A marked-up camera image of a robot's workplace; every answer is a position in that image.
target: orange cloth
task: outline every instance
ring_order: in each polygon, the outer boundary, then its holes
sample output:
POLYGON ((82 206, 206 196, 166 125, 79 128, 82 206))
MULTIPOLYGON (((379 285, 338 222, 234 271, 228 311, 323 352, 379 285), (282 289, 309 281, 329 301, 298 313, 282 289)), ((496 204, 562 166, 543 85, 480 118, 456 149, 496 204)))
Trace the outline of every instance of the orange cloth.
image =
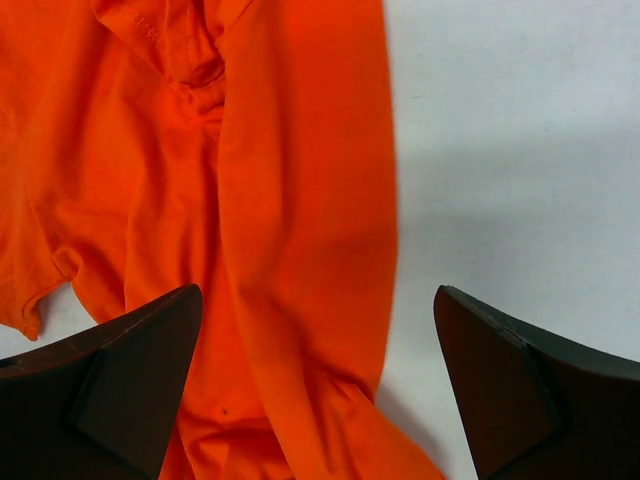
POLYGON ((375 409, 396 253, 379 0, 0 2, 0 318, 205 321, 163 480, 441 478, 375 409))

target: white tabletop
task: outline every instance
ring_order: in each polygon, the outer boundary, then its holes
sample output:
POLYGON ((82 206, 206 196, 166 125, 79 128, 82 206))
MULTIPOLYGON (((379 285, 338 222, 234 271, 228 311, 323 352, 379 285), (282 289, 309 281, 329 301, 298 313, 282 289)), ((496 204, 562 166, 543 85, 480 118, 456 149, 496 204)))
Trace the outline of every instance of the white tabletop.
MULTIPOLYGON (((453 284, 640 361, 640 3, 388 0, 400 259, 380 407, 476 478, 431 304, 453 284)), ((43 338, 92 325, 68 287, 43 338)))

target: garment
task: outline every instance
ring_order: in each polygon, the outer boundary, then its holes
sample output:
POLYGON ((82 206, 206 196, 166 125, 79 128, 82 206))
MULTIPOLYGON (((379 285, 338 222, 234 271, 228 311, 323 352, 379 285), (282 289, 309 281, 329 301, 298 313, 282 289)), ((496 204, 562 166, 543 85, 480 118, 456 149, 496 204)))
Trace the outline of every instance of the garment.
POLYGON ((375 409, 396 211, 381 5, 0 6, 0 316, 70 281, 205 319, 163 480, 429 479, 375 409))

